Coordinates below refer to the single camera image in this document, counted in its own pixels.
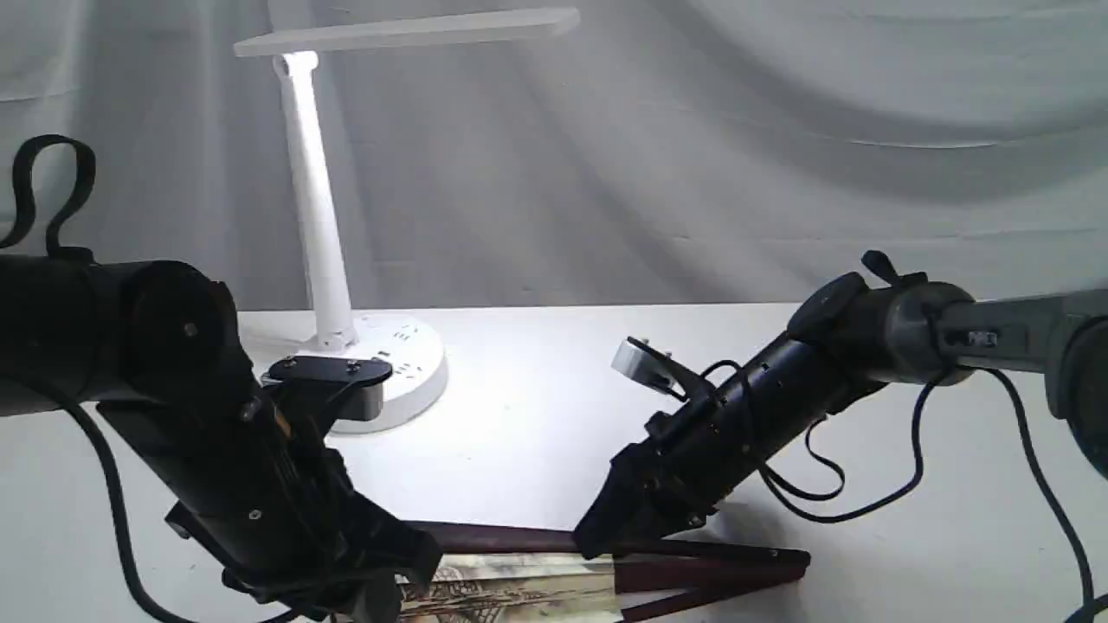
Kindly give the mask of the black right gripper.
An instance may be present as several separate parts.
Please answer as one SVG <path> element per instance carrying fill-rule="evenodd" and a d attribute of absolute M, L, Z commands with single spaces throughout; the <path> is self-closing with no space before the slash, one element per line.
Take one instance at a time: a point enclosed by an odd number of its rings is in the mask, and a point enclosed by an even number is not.
<path fill-rule="evenodd" d="M 583 556 L 636 539 L 664 539 L 715 513 L 736 486 L 815 419 L 859 400 L 866 382 L 815 344 L 780 335 L 720 385 L 664 360 L 687 399 L 654 413 L 646 437 L 616 455 L 574 529 Z"/>

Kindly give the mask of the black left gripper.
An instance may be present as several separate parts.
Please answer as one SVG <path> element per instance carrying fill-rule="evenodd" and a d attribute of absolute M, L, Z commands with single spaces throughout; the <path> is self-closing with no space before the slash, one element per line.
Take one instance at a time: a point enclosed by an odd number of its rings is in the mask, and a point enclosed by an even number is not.
<path fill-rule="evenodd" d="M 202 408 L 104 400 L 100 415 L 177 497 L 167 522 L 217 559 L 226 588 L 310 620 L 394 620 L 396 578 L 435 575 L 435 538 L 361 494 L 321 426 L 261 388 Z"/>

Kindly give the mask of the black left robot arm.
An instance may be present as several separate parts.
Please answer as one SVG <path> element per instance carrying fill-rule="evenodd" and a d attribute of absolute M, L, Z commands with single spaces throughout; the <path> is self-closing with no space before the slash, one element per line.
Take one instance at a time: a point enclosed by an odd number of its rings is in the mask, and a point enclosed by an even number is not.
<path fill-rule="evenodd" d="M 177 497 L 165 522 L 226 588 L 281 620 L 400 620 L 400 580 L 427 588 L 441 548 L 357 492 L 325 445 L 339 419 L 377 415 L 392 372 L 293 356 L 257 377 L 229 289 L 179 261 L 3 257 L 3 415 L 60 408 L 86 431 L 129 582 L 119 470 L 86 402 Z"/>

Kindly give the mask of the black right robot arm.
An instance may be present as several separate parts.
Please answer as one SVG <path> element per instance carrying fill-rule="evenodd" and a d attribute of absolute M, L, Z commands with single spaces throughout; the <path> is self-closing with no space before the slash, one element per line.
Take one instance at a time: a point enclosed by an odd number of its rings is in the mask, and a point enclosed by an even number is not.
<path fill-rule="evenodd" d="M 926 273 L 897 273 L 879 251 L 862 261 L 881 288 L 856 272 L 829 280 L 749 362 L 721 362 L 721 382 L 645 340 L 622 343 L 614 368 L 681 404 L 652 415 L 646 438 L 612 459 L 573 532 L 583 556 L 701 525 L 820 418 L 891 382 L 935 388 L 975 370 L 1040 374 L 1053 418 L 1105 474 L 1104 289 L 977 302 Z"/>

